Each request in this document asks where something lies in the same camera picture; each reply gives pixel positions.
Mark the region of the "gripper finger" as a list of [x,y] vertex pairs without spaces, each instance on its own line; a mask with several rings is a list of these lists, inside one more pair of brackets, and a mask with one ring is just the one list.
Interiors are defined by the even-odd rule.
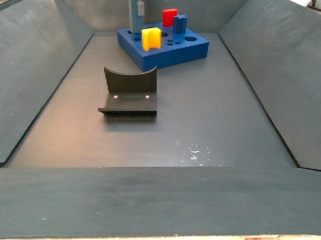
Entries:
[[138,16],[145,16],[145,1],[138,0],[137,2],[137,14]]

